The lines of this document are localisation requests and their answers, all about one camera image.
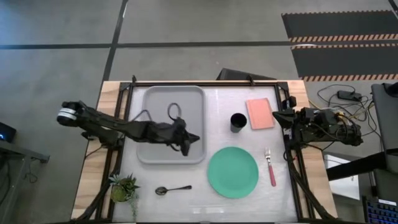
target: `gray tray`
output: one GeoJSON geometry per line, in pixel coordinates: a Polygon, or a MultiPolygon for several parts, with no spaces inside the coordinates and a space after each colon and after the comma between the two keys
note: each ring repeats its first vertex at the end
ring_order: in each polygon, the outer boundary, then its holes
{"type": "MultiPolygon", "coordinates": [[[[182,110],[181,117],[187,123],[187,131],[199,136],[200,140],[191,144],[188,156],[165,144],[142,143],[137,148],[138,159],[146,164],[196,164],[202,161],[206,156],[205,100],[205,92],[197,86],[150,87],[144,93],[142,109],[149,111],[153,121],[172,123],[167,107],[177,103],[182,110]]],[[[176,117],[175,106],[170,115],[176,117]]]]}

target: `white table surface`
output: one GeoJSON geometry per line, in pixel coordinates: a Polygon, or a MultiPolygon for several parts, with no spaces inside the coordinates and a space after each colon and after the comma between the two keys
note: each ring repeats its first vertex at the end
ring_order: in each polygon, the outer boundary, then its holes
{"type": "MultiPolygon", "coordinates": [[[[229,130],[234,113],[248,117],[246,100],[268,98],[273,111],[277,100],[273,87],[202,87],[206,95],[206,157],[194,165],[154,165],[141,163],[137,145],[126,139],[121,176],[133,173],[139,194],[137,222],[296,222],[292,185],[287,163],[282,155],[284,142],[281,127],[275,122],[270,129],[252,130],[248,123],[238,134],[229,130]],[[228,146],[249,152],[259,167],[259,181],[247,197],[230,199],[218,195],[207,179],[208,162],[212,155],[228,146]],[[271,161],[277,186],[272,187],[265,147],[271,148],[271,161]],[[192,185],[192,190],[155,194],[160,186],[169,189],[192,185]]],[[[142,109],[146,87],[134,88],[130,119],[142,109]]],[[[132,220],[128,203],[117,203],[113,221],[132,220]]]]}

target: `potted plant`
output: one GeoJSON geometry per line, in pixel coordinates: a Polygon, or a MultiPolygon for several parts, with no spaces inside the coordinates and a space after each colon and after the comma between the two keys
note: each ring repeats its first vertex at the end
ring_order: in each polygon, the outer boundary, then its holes
{"type": "Polygon", "coordinates": [[[109,177],[111,180],[111,185],[113,186],[111,192],[111,199],[113,202],[128,202],[130,204],[132,210],[133,221],[136,221],[137,218],[137,201],[138,194],[136,193],[136,189],[139,186],[136,186],[136,178],[132,178],[132,174],[125,178],[120,178],[119,175],[115,174],[112,177],[109,177]]]}

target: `keyboard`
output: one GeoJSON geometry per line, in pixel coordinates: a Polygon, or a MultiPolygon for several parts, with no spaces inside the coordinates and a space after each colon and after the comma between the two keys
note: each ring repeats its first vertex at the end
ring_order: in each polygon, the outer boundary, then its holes
{"type": "Polygon", "coordinates": [[[364,203],[366,223],[396,224],[398,223],[398,207],[394,202],[367,200],[364,203]]]}

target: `fork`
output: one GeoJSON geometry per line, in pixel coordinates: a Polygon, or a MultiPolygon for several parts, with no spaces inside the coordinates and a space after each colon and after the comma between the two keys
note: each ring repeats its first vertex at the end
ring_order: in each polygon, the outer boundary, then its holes
{"type": "Polygon", "coordinates": [[[271,178],[271,185],[273,187],[275,187],[276,181],[275,181],[275,177],[274,177],[274,171],[272,170],[272,165],[271,165],[271,150],[268,147],[266,147],[265,156],[268,161],[268,170],[269,170],[269,177],[271,178]]]}

